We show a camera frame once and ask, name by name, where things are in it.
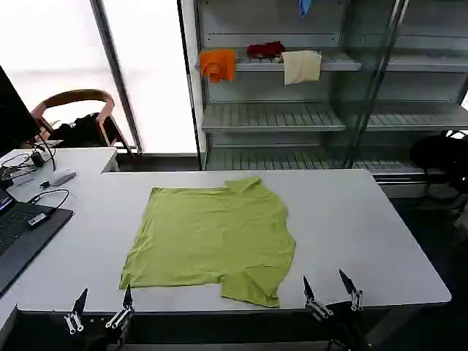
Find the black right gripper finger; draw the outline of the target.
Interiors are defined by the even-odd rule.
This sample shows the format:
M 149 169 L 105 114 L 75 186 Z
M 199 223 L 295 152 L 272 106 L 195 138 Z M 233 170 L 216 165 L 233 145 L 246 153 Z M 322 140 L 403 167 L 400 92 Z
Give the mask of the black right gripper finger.
M 345 286 L 345 289 L 350 296 L 351 310 L 363 310 L 363 291 L 356 288 L 351 278 L 349 278 L 342 269 L 339 269 L 339 275 Z
M 306 298 L 305 309 L 309 310 L 317 321 L 331 318 L 333 316 L 333 311 L 316 299 L 309 281 L 305 276 L 303 276 L 303 286 Z

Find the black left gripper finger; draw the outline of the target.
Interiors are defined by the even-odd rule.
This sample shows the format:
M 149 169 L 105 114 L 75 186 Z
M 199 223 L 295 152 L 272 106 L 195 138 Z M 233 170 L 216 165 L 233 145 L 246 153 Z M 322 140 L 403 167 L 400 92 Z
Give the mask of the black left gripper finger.
M 81 316 L 85 309 L 87 294 L 88 289 L 85 288 L 75 301 L 72 311 L 64 316 L 70 333 L 80 333 L 84 329 L 84 325 L 81 322 Z
M 122 308 L 116 312 L 110 320 L 106 323 L 106 328 L 123 328 L 125 322 L 132 316 L 134 311 L 132 287 L 131 284 L 127 285 L 124 293 Z

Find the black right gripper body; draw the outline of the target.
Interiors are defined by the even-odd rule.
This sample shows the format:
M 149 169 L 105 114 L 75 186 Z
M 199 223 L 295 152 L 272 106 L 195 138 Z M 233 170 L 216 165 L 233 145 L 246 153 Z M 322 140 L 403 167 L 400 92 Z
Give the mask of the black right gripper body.
M 328 304 L 333 312 L 327 319 L 331 339 L 326 350 L 372 350 L 362 329 L 362 314 L 350 301 Z

